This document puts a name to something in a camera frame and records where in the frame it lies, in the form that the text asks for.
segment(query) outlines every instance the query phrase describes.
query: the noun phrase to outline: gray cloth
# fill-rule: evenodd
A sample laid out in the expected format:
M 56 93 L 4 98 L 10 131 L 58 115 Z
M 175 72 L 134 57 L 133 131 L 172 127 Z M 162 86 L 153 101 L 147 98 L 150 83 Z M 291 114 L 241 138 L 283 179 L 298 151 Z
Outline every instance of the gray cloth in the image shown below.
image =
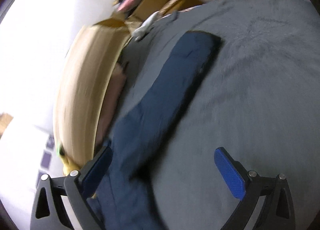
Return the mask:
M 320 209 L 318 13 L 304 0 L 216 0 L 157 21 L 123 52 L 128 82 L 118 117 L 141 100 L 187 30 L 213 33 L 224 45 L 153 161 L 164 222 L 170 230 L 208 230 L 227 221 L 238 200 L 213 161 L 224 146 L 248 170 L 287 176 L 297 230 L 306 229 Z

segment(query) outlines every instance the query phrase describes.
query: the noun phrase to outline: gray fabric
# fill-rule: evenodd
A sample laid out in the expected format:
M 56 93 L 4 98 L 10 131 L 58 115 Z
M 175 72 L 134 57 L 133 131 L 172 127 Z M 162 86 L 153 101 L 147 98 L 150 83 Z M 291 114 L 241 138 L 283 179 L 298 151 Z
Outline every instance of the gray fabric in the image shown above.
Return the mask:
M 286 174 L 297 229 L 306 229 L 320 209 L 318 13 L 304 0 L 216 0 L 159 20 L 124 50 L 128 83 L 118 117 L 140 101 L 187 30 L 213 33 L 224 45 L 153 162 L 163 220 L 170 230 L 223 226 L 238 203 L 213 161 L 224 146 L 262 176 Z

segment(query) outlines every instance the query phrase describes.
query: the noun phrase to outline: wrinkled sheet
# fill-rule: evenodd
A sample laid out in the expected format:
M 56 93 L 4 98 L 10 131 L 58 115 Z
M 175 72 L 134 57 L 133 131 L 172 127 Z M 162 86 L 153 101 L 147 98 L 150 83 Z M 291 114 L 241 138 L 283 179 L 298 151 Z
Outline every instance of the wrinkled sheet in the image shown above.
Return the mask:
M 170 230 L 223 226 L 238 203 L 213 160 L 224 146 L 248 170 L 287 176 L 297 230 L 306 229 L 320 208 L 318 13 L 305 0 L 216 0 L 157 21 L 123 52 L 128 80 L 118 118 L 141 100 L 187 30 L 213 33 L 224 44 L 152 161 L 162 219 Z

